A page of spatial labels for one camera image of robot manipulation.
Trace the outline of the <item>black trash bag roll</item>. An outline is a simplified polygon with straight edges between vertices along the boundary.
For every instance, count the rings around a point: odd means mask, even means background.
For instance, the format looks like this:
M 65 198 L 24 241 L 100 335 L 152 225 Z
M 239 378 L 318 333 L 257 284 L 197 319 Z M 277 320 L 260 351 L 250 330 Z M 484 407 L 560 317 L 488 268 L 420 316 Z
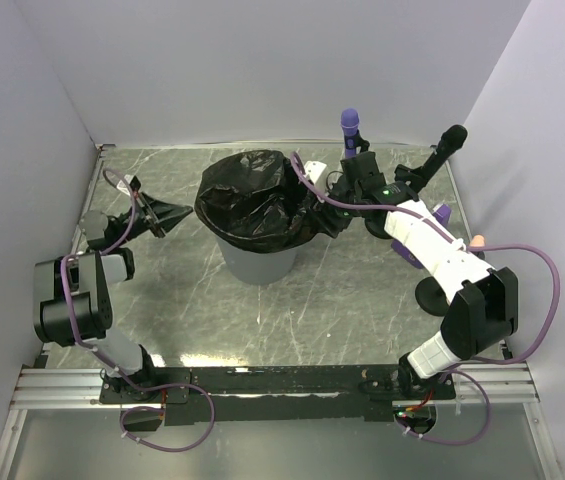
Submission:
M 230 245 L 259 254 L 335 238 L 351 218 L 303 185 L 290 160 L 277 150 L 251 150 L 222 158 L 201 177 L 194 210 Z

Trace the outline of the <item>grey plastic trash bin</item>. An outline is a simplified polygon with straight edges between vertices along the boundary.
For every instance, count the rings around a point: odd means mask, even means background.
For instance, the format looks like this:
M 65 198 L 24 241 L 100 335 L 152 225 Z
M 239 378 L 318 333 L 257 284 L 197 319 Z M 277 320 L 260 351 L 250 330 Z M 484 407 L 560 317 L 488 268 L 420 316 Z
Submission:
M 249 285 L 264 286 L 283 279 L 293 268 L 298 249 L 292 248 L 276 253 L 254 253 L 232 246 L 216 238 L 229 272 Z

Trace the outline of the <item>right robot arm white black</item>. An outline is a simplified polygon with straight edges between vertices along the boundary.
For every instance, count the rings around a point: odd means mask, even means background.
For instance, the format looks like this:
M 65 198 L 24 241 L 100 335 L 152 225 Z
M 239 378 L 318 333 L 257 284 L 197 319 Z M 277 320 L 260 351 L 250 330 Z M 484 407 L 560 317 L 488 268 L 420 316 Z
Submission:
M 416 300 L 442 322 L 437 333 L 399 361 L 400 390 L 420 398 L 442 372 L 517 331 L 517 276 L 472 253 L 420 199 L 420 187 L 440 166 L 435 156 L 415 170 L 398 166 L 393 183 L 387 183 L 372 152 L 340 164 L 328 204 L 364 218 L 368 230 L 400 243 L 429 274 L 417 285 Z

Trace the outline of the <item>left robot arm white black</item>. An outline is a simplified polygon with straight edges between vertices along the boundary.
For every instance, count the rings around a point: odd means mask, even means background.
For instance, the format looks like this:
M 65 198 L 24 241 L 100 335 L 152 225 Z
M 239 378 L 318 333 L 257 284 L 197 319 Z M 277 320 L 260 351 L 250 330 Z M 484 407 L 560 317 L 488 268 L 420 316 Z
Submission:
M 104 387 L 146 402 L 158 393 L 160 379 L 146 348 L 113 326 L 109 286 L 135 275 L 128 241 L 144 233 L 165 237 L 193 208 L 141 191 L 130 198 L 130 209 L 118 216 L 96 210 L 82 216 L 84 253 L 35 265 L 33 327 L 44 343 L 92 354 L 104 368 Z

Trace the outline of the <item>purple microphone on stand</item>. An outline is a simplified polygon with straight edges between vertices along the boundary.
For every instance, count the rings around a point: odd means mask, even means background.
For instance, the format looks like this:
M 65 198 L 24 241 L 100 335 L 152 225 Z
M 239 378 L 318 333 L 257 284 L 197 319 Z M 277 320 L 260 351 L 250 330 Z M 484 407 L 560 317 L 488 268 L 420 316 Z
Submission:
M 344 157 L 351 158 L 359 153 L 367 152 L 370 143 L 365 140 L 359 130 L 359 114 L 354 108 L 347 108 L 340 116 L 340 126 L 344 139 Z

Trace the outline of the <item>purple box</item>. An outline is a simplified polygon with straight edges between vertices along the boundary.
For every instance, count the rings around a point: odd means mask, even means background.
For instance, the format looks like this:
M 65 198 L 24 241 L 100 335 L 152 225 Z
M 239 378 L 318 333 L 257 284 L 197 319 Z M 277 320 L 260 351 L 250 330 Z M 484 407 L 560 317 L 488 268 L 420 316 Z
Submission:
M 455 241 L 455 237 L 447 229 L 451 207 L 440 203 L 429 210 L 419 200 L 407 201 L 401 208 L 415 212 L 418 216 L 403 212 L 387 214 L 385 227 L 393 237 L 391 247 L 415 268 L 429 269 Z

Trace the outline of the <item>black microphone on stand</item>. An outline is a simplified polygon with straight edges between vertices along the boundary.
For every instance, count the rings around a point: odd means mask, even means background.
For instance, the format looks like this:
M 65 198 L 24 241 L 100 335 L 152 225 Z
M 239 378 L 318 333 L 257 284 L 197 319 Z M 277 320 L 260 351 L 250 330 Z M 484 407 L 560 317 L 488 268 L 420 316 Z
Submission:
M 394 171 L 394 180 L 405 183 L 415 192 L 420 192 L 446 161 L 462 149 L 467 138 L 468 130 L 463 125 L 451 126 L 442 134 L 431 155 L 421 166 L 409 168 L 398 165 Z

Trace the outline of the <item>beige microphone on stand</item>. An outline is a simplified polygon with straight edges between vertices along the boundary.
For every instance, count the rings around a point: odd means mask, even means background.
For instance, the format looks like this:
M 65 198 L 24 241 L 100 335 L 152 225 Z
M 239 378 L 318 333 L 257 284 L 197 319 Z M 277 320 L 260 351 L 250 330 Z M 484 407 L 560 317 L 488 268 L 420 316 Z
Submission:
M 435 264 L 426 269 L 429 277 L 417 284 L 416 302 L 425 312 L 444 316 L 455 294 L 467 282 L 486 278 L 490 269 L 491 266 L 472 253 L 463 240 L 456 239 Z

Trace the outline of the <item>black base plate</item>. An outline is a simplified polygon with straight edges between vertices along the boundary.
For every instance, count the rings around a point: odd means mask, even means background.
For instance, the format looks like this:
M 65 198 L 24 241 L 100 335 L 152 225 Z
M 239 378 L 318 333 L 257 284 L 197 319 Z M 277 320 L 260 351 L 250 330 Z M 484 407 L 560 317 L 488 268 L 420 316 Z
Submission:
M 391 422 L 399 406 L 456 397 L 452 380 L 412 380 L 397 364 L 157 367 L 140 384 L 136 390 L 104 379 L 99 402 L 162 408 L 166 425 L 183 426 L 209 419 Z

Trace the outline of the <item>aluminium rail frame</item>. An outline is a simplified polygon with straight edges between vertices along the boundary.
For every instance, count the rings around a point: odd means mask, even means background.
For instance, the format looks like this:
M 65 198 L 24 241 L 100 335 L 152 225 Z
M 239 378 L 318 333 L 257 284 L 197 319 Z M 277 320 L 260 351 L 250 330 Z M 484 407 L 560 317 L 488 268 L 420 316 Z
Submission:
M 404 436 L 360 420 L 223 422 L 185 453 L 124 440 L 119 410 L 98 401 L 95 369 L 25 369 L 0 440 L 0 479 L 558 479 L 558 465 L 529 369 L 468 365 L 458 397 L 438 407 L 434 434 L 479 429 L 464 447 Z

